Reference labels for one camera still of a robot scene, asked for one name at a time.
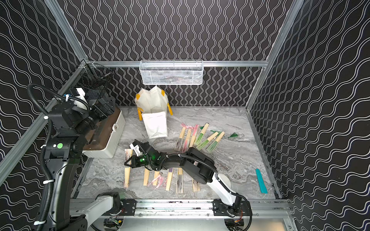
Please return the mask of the beige folding fan dark print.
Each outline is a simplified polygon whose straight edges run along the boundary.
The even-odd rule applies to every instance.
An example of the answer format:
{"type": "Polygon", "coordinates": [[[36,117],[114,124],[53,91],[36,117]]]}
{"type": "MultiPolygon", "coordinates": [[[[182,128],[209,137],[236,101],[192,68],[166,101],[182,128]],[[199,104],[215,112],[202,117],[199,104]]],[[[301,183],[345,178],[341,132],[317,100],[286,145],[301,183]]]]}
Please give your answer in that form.
{"type": "Polygon", "coordinates": [[[183,193],[183,169],[178,168],[176,178],[176,193],[183,193]]]}

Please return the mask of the white tote bag yellow handles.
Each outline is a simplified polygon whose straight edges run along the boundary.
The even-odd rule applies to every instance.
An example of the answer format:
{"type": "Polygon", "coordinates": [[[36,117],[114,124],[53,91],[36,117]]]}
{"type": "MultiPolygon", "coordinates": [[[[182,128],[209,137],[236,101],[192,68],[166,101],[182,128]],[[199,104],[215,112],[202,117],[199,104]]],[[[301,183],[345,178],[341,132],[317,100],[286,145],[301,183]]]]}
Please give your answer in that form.
{"type": "Polygon", "coordinates": [[[150,139],[168,136],[167,113],[173,115],[168,96],[158,86],[141,89],[135,96],[139,120],[144,122],[150,139]]]}

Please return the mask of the beige folding fan long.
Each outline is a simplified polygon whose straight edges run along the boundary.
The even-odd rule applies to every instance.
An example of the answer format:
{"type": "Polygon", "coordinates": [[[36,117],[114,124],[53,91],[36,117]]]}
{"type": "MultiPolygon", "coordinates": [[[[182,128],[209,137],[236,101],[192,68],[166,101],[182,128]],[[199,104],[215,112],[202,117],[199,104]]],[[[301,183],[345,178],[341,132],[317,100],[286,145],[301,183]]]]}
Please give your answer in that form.
{"type": "Polygon", "coordinates": [[[193,187],[193,192],[200,191],[200,183],[197,182],[195,179],[192,180],[192,187],[193,187]]]}

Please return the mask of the green folding fan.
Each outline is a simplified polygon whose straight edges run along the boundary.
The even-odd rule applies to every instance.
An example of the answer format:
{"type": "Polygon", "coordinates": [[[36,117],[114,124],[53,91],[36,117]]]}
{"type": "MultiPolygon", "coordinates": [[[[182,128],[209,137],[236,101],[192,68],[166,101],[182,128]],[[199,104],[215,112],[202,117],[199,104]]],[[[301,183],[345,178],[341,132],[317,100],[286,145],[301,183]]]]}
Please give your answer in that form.
{"type": "Polygon", "coordinates": [[[196,149],[198,150],[202,150],[206,145],[208,145],[208,143],[210,141],[212,141],[214,138],[216,138],[218,136],[218,132],[215,132],[214,134],[212,134],[211,136],[209,136],[206,140],[204,140],[202,143],[200,143],[199,145],[197,145],[196,149]]]}
{"type": "Polygon", "coordinates": [[[204,135],[205,135],[205,133],[206,133],[206,131],[207,131],[208,127],[209,127],[209,123],[206,123],[206,124],[202,127],[202,129],[201,129],[201,131],[200,131],[199,135],[198,135],[198,136],[197,136],[197,138],[195,139],[195,142],[194,142],[194,145],[193,145],[194,147],[198,146],[198,145],[201,143],[201,141],[202,141],[202,139],[203,139],[203,137],[204,137],[204,135]]]}
{"type": "MultiPolygon", "coordinates": [[[[206,148],[206,151],[208,153],[212,153],[216,147],[218,146],[218,144],[220,143],[220,141],[222,140],[222,138],[224,137],[225,135],[225,132],[222,131],[217,137],[216,139],[206,148]]],[[[229,138],[236,138],[238,137],[239,135],[237,133],[232,133],[231,135],[229,135],[229,138]]]]}

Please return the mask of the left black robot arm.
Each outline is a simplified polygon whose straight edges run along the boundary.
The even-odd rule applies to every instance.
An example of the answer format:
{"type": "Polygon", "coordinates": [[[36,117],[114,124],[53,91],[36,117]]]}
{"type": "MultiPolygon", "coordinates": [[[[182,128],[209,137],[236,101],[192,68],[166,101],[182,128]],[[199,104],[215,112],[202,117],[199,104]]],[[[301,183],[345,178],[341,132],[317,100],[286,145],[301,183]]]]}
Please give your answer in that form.
{"type": "Polygon", "coordinates": [[[35,230],[85,231],[105,213],[120,214],[120,196],[113,192],[98,196],[78,217],[70,215],[73,179],[87,143],[86,135],[114,114],[115,99],[104,97],[90,105],[35,83],[28,84],[27,92],[48,122],[47,138],[39,154],[45,181],[35,230]]]}

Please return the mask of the purple folding fan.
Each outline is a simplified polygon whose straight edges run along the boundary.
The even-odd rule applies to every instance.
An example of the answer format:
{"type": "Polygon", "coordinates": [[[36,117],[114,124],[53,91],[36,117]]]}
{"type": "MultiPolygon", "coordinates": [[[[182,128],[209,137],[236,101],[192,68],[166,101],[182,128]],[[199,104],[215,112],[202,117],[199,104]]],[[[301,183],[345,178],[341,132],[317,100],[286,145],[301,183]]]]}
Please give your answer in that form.
{"type": "Polygon", "coordinates": [[[169,191],[171,188],[172,177],[173,177],[173,168],[169,168],[167,174],[166,191],[169,191]]]}

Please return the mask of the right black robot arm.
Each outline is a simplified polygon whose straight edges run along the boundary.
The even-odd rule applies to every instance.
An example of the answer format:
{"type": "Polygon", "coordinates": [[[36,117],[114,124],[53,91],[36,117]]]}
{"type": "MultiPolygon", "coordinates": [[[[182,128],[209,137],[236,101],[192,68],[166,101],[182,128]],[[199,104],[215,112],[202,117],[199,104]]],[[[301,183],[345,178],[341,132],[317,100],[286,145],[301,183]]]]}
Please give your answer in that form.
{"type": "Polygon", "coordinates": [[[214,215],[231,218],[252,216],[251,204],[246,197],[235,192],[228,185],[227,177],[218,172],[214,161],[198,149],[191,147],[183,153],[169,154],[138,140],[130,147],[134,154],[124,162],[126,167],[145,167],[154,171],[181,168],[196,182],[208,185],[218,195],[219,200],[215,200],[213,205],[214,215]]]}

